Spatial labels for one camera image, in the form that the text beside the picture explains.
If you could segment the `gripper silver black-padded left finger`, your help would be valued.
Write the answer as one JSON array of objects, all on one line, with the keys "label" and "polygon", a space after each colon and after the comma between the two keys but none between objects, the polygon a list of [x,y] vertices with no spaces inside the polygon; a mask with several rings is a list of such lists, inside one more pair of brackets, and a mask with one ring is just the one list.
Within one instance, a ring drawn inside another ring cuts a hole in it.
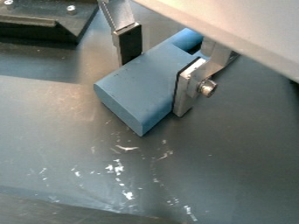
[{"label": "gripper silver black-padded left finger", "polygon": [[142,25],[137,22],[129,0],[98,0],[116,47],[119,64],[124,65],[143,53]]}]

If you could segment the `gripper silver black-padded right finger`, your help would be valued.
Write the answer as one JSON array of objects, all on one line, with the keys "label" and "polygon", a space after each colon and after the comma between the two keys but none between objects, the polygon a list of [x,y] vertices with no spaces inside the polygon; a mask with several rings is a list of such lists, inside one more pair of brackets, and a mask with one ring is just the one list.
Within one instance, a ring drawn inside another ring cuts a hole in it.
[{"label": "gripper silver black-padded right finger", "polygon": [[205,38],[201,57],[178,73],[174,90],[173,112],[182,117],[193,108],[201,95],[211,97],[218,83],[211,79],[239,56],[223,44]]}]

